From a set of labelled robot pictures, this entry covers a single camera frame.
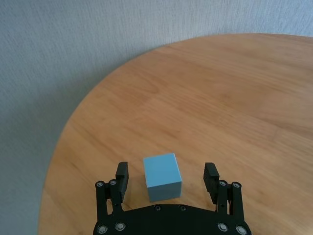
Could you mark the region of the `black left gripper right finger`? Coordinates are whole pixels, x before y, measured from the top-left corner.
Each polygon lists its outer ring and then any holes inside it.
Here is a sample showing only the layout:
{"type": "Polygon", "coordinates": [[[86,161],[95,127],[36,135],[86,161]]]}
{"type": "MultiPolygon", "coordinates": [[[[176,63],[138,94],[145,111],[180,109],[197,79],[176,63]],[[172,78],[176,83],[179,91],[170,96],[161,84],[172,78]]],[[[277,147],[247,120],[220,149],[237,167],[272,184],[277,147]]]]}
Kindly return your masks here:
{"type": "Polygon", "coordinates": [[[244,221],[242,185],[238,182],[227,183],[220,179],[214,163],[205,163],[203,180],[215,211],[219,215],[231,215],[236,220],[244,221]]]}

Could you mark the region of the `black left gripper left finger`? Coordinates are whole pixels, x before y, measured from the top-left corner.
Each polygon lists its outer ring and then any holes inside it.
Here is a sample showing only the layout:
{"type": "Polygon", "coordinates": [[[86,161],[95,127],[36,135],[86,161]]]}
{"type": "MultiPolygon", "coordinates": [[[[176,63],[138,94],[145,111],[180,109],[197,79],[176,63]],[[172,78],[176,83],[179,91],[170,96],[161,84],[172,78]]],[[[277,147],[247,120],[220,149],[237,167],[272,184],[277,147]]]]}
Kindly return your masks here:
{"type": "Polygon", "coordinates": [[[95,183],[97,222],[104,221],[109,216],[107,209],[108,199],[112,203],[112,215],[123,212],[122,203],[127,190],[128,179],[128,163],[120,162],[116,170],[115,179],[111,179],[108,183],[104,181],[95,183]]]}

